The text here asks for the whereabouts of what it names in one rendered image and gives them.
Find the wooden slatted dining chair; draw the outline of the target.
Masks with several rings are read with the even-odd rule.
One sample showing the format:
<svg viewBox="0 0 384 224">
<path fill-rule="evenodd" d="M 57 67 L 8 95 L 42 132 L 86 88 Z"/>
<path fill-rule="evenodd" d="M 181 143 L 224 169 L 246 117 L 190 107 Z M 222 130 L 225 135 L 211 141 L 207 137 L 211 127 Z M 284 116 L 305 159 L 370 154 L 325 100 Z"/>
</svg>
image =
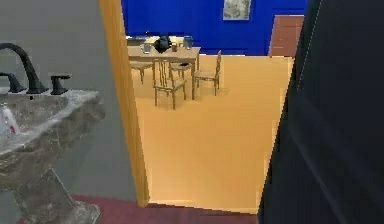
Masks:
<svg viewBox="0 0 384 224">
<path fill-rule="evenodd" d="M 140 74 L 140 80 L 141 83 L 144 83 L 144 75 L 146 69 L 153 69 L 154 63 L 153 62 L 139 62 L 139 61 L 133 61 L 130 63 L 130 67 L 133 70 L 138 70 Z"/>
<path fill-rule="evenodd" d="M 173 76 L 168 60 L 156 59 L 154 66 L 158 68 L 158 72 L 153 74 L 154 104 L 158 105 L 158 93 L 165 92 L 172 96 L 172 107 L 176 109 L 176 92 L 182 90 L 183 97 L 186 97 L 186 80 Z"/>
<path fill-rule="evenodd" d="M 169 64 L 169 75 L 172 75 L 173 71 L 178 72 L 178 77 L 179 78 L 184 78 L 184 74 L 188 69 L 191 69 L 192 65 L 190 63 L 186 62 L 171 62 Z"/>
<path fill-rule="evenodd" d="M 221 58 L 222 51 L 217 52 L 216 66 L 214 71 L 198 70 L 194 73 L 193 82 L 196 87 L 200 86 L 201 81 L 209 81 L 214 85 L 214 95 L 217 95 L 217 91 L 220 89 L 220 72 L 221 72 Z"/>
</svg>

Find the wooden dining table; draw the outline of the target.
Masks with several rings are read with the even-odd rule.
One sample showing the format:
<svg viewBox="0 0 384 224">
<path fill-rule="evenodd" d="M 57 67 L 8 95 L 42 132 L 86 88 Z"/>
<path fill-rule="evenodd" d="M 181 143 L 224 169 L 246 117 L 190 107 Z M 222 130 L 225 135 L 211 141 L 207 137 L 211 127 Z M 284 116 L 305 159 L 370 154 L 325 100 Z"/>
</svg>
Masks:
<svg viewBox="0 0 384 224">
<path fill-rule="evenodd" d="M 130 63 L 133 61 L 139 62 L 153 62 L 156 59 L 165 59 L 171 62 L 186 62 L 192 65 L 191 76 L 194 76 L 196 66 L 199 63 L 199 47 L 192 47 L 190 50 L 184 48 L 178 48 L 177 52 L 172 52 L 172 48 L 167 49 L 164 53 L 160 54 L 152 45 L 151 52 L 149 54 L 144 54 L 138 46 L 129 46 L 128 54 Z M 153 74 L 158 72 L 158 68 L 154 66 L 152 70 L 152 81 Z"/>
</svg>

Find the brown room door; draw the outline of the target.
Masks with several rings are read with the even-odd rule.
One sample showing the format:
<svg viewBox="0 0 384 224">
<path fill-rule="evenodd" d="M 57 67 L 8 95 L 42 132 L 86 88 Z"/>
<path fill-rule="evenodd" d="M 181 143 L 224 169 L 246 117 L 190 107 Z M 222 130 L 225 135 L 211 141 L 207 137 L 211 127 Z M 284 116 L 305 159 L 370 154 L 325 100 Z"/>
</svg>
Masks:
<svg viewBox="0 0 384 224">
<path fill-rule="evenodd" d="M 300 37 L 303 15 L 275 15 L 268 55 L 294 57 Z"/>
</svg>

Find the black open room door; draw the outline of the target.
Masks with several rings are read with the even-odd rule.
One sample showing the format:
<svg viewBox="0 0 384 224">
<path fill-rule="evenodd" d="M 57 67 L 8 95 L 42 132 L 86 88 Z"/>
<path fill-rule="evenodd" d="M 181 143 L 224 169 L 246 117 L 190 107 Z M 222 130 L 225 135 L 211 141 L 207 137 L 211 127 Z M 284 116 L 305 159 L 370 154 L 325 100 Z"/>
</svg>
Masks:
<svg viewBox="0 0 384 224">
<path fill-rule="evenodd" d="M 384 0 L 310 0 L 258 224 L 384 224 Z"/>
</svg>

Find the black curved faucet spout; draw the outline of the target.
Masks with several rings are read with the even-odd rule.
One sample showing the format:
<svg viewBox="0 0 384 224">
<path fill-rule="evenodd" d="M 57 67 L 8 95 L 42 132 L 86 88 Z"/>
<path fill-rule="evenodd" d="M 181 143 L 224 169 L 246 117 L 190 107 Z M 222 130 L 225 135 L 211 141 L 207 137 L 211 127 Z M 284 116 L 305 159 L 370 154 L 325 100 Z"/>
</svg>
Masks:
<svg viewBox="0 0 384 224">
<path fill-rule="evenodd" d="M 13 43 L 0 43 L 0 51 L 4 49 L 10 49 L 15 52 L 22 61 L 25 73 L 28 78 L 28 90 L 27 94 L 41 94 L 48 90 L 42 82 L 39 80 L 36 71 L 33 67 L 31 60 L 27 52 L 20 46 Z"/>
</svg>

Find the white bottle with red label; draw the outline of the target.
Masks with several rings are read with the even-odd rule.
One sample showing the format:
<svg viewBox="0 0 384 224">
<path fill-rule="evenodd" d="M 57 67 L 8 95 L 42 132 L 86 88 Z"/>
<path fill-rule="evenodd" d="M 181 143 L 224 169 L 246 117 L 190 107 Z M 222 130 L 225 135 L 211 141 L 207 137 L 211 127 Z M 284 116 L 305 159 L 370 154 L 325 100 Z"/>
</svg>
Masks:
<svg viewBox="0 0 384 224">
<path fill-rule="evenodd" d="M 12 138 L 20 133 L 19 125 L 11 109 L 6 105 L 0 105 L 0 138 Z"/>
</svg>

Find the framed picture on wall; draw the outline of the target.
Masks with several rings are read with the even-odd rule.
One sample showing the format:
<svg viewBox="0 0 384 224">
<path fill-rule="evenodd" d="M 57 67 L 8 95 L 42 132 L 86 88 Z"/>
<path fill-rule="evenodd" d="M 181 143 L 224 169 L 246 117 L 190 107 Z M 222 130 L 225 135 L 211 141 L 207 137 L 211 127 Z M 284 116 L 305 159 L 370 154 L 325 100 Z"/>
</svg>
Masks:
<svg viewBox="0 0 384 224">
<path fill-rule="evenodd" d="M 224 20 L 248 20 L 251 0 L 224 0 Z"/>
</svg>

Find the grey stone pedestal sink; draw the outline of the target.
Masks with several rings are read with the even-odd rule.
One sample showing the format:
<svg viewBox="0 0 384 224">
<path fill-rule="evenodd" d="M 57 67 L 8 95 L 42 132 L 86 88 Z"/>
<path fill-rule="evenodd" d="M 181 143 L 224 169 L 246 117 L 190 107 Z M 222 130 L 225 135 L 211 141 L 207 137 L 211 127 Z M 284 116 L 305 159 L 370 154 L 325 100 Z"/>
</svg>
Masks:
<svg viewBox="0 0 384 224">
<path fill-rule="evenodd" d="M 25 224 L 96 224 L 95 204 L 74 200 L 54 170 L 55 162 L 105 116 L 97 91 L 29 95 L 0 87 L 0 105 L 20 132 L 0 137 L 0 191 L 14 195 Z"/>
</svg>

